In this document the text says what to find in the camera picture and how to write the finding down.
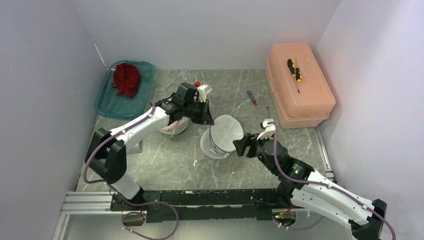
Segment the white mesh blue zip laundry bag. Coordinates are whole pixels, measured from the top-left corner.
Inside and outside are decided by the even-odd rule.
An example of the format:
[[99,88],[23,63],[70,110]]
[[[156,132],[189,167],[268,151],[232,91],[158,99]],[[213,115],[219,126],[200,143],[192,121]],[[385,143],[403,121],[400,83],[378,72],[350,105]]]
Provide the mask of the white mesh blue zip laundry bag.
[[228,158],[235,150],[234,140],[240,140],[244,131],[240,122],[231,115],[218,116],[201,136],[202,152],[214,160]]

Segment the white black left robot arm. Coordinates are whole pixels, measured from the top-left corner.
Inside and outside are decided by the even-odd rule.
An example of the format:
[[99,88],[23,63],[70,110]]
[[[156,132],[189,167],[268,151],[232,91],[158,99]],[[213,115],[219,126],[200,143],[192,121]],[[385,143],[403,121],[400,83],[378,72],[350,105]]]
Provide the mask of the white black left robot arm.
[[92,136],[85,157],[83,180],[88,169],[122,195],[124,204],[131,210],[139,209],[144,200],[144,190],[127,173],[127,155],[130,150],[150,134],[188,118],[198,125],[213,125],[208,94],[212,87],[207,84],[195,86],[183,82],[171,96],[151,102],[151,108],[136,119],[112,130],[99,128]]

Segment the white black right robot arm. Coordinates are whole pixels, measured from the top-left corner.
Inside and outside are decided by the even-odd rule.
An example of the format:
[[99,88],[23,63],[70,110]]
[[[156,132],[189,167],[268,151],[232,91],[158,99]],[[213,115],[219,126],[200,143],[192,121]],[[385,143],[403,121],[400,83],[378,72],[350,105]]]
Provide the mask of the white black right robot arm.
[[247,133],[234,140],[238,156],[257,158],[280,184],[276,203],[305,208],[331,219],[351,231],[357,240],[378,240],[387,204],[360,197],[332,182],[312,166],[289,155],[278,141]]

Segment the pink zip mesh laundry bag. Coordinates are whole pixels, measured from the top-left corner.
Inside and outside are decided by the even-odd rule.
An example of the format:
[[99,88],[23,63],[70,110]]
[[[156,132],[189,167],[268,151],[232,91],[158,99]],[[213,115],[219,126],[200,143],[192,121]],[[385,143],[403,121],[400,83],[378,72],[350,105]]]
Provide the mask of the pink zip mesh laundry bag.
[[183,132],[188,124],[189,118],[183,115],[184,106],[172,102],[173,96],[160,100],[160,108],[168,115],[168,125],[158,131],[166,135],[178,135]]

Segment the green label clear bit case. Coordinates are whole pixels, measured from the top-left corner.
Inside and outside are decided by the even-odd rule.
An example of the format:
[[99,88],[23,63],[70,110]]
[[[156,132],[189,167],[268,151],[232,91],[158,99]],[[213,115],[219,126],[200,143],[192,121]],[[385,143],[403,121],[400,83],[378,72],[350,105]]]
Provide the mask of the green label clear bit case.
[[132,146],[129,150],[127,150],[128,155],[140,154],[143,152],[142,142],[137,142],[134,146]]

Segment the teal plastic tray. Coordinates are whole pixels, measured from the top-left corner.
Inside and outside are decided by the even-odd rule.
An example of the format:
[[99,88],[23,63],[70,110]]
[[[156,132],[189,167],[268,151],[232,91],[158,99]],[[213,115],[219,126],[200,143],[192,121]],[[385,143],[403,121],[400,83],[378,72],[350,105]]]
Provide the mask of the teal plastic tray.
[[122,60],[108,69],[94,102],[106,118],[133,120],[145,112],[155,67],[146,61]]

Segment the orange translucent plastic storage box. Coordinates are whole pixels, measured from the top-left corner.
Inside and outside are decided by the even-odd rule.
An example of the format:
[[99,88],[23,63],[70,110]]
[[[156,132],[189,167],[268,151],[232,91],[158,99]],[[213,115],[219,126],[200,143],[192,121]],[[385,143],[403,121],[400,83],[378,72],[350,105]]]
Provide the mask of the orange translucent plastic storage box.
[[316,127],[330,117],[336,100],[308,43],[274,44],[265,74],[283,129]]

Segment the red cloth garment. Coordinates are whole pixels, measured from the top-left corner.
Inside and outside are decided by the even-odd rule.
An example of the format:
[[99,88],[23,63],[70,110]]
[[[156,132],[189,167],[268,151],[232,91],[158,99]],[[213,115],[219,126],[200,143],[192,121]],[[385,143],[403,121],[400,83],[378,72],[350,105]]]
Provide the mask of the red cloth garment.
[[127,96],[131,99],[136,95],[140,81],[141,75],[136,66],[120,63],[115,67],[111,86],[118,90],[118,97]]

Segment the black yellow screwdriver on box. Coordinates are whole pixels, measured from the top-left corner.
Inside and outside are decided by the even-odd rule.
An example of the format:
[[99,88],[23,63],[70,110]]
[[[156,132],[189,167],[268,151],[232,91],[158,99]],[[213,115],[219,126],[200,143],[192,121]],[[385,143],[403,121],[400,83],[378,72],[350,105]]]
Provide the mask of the black yellow screwdriver on box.
[[300,73],[300,68],[295,65],[295,62],[291,58],[289,58],[287,60],[287,67],[290,71],[292,78],[295,81],[296,90],[297,90],[298,93],[300,93],[300,88],[299,88],[299,85],[298,85],[298,83],[300,83],[302,81],[302,75]]

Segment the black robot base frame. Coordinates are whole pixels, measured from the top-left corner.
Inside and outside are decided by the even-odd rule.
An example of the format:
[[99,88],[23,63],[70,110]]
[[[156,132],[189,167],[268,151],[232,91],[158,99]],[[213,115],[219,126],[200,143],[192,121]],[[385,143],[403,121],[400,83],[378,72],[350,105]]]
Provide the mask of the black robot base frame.
[[145,214],[147,223],[194,220],[255,219],[270,221],[272,215],[293,207],[281,187],[207,190],[146,190],[146,206],[126,203],[114,193],[112,212]]

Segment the aluminium extrusion rail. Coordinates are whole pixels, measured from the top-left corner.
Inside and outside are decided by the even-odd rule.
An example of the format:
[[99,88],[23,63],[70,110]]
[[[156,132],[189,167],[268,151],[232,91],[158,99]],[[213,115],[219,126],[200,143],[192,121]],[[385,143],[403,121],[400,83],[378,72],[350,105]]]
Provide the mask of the aluminium extrusion rail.
[[63,240],[71,215],[106,214],[112,202],[108,191],[70,191],[65,195],[53,240]]

